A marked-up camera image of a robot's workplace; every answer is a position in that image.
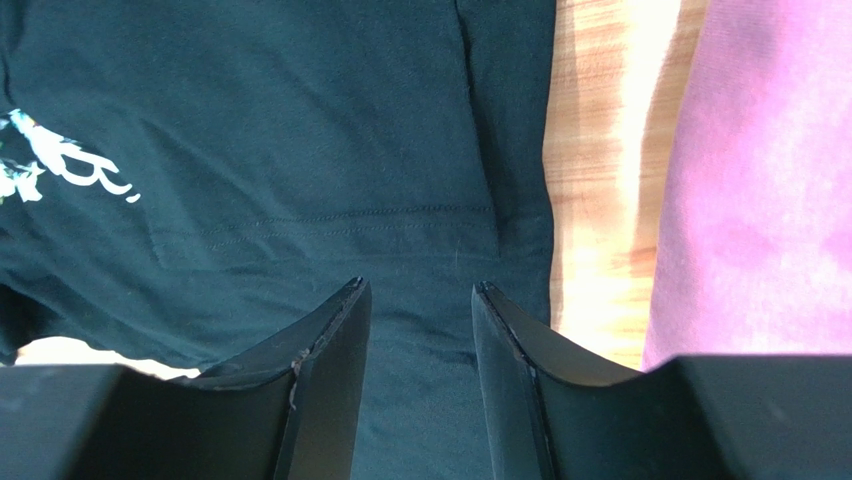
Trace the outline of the black floral t shirt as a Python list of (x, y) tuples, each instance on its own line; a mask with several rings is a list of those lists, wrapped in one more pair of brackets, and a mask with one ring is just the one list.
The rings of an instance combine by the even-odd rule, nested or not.
[(373, 289), (352, 475), (492, 475), (471, 320), (550, 314), (551, 1), (5, 1), (1, 360), (206, 371)]

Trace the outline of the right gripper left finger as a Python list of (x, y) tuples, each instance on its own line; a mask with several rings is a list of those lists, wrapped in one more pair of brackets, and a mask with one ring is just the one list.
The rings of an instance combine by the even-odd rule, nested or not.
[(316, 310), (194, 377), (119, 364), (1, 371), (5, 479), (347, 479), (372, 295)]

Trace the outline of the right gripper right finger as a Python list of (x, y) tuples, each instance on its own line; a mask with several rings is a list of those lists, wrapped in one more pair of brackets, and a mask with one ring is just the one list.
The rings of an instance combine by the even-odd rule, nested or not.
[(643, 373), (472, 294), (497, 479), (847, 479), (847, 356), (681, 356)]

